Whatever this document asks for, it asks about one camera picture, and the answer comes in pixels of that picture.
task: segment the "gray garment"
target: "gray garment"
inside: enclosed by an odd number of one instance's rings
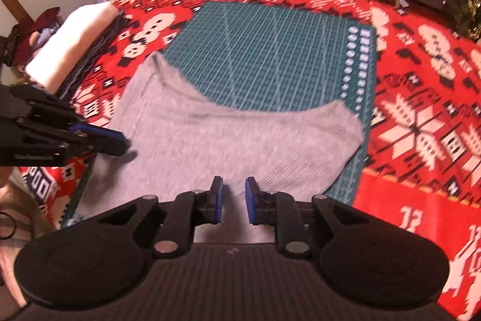
[[[309,201],[331,185],[363,141],[341,101],[304,112],[219,107],[159,53],[132,80],[110,124],[132,141],[121,158],[99,155],[77,212],[88,217],[146,194],[162,202],[208,190],[224,178],[222,224],[196,229],[197,242],[271,242],[270,227],[249,225],[244,183]]]

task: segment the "ridged black surface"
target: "ridged black surface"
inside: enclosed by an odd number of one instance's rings
[[[105,306],[58,311],[29,305],[13,320],[453,321],[436,304],[385,311],[349,302],[311,264],[285,258],[271,244],[196,244],[181,258],[155,261],[139,286]]]

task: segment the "green mat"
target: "green mat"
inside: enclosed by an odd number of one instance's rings
[[[208,2],[164,51],[210,100],[265,112],[344,100],[369,137],[376,31],[356,20],[258,4]],[[366,143],[327,195],[352,204]]]

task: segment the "red tablecloth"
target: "red tablecloth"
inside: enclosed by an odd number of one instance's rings
[[[481,48],[423,17],[368,0],[119,0],[130,25],[77,91],[78,112],[107,126],[138,65],[165,48],[205,1],[330,12],[377,28],[375,108],[354,207],[439,244],[451,260],[440,303],[468,319],[481,307]],[[148,30],[153,25],[164,27],[160,35]],[[83,159],[63,168],[24,168],[55,225],[85,169]]]

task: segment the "wooden door frame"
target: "wooden door frame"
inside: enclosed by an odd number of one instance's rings
[[[18,0],[0,0],[6,6],[7,10],[13,15],[13,17],[20,22],[26,20],[33,24],[33,19],[23,8]]]

